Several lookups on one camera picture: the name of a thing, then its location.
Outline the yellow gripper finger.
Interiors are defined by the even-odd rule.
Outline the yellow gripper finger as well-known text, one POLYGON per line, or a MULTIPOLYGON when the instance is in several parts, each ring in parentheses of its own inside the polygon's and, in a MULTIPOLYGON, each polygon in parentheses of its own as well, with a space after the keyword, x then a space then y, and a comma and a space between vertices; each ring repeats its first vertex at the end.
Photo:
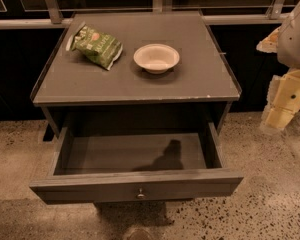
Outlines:
POLYGON ((266 38, 264 38, 258 43, 256 49, 264 53, 276 53, 278 34, 279 34, 279 28, 276 28, 266 38))
POLYGON ((289 69, 283 76, 274 75, 261 117, 262 127, 269 131, 284 130, 299 110, 300 69, 289 69))

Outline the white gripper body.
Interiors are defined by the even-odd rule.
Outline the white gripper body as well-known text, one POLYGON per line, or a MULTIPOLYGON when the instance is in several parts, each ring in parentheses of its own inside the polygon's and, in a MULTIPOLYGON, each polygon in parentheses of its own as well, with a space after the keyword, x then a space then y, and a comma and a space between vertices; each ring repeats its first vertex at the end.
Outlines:
POLYGON ((300 1, 280 26, 277 58, 290 68, 300 68, 300 1))

